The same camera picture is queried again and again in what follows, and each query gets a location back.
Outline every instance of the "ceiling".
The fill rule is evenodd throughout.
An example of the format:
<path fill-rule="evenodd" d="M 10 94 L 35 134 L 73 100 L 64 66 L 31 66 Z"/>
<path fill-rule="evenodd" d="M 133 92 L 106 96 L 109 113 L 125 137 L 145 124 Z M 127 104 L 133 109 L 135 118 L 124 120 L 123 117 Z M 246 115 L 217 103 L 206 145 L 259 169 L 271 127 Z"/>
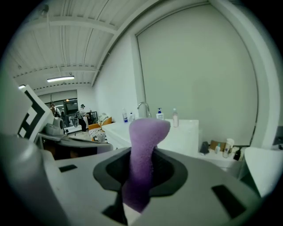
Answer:
<path fill-rule="evenodd" d="M 50 0 L 23 22 L 4 59 L 8 74 L 34 90 L 59 85 L 93 84 L 105 52 L 129 18 L 157 0 Z M 73 80 L 48 83 L 67 76 Z"/>

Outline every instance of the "ceiling light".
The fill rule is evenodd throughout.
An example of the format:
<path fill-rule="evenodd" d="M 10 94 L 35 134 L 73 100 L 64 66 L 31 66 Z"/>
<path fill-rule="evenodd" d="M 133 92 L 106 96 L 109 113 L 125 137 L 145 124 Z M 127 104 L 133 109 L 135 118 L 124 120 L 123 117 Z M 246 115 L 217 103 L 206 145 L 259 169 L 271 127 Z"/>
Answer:
<path fill-rule="evenodd" d="M 69 80 L 69 79 L 74 79 L 74 78 L 75 78 L 74 76 L 63 76 L 63 77 L 48 79 L 47 81 L 50 83 L 50 82 Z"/>

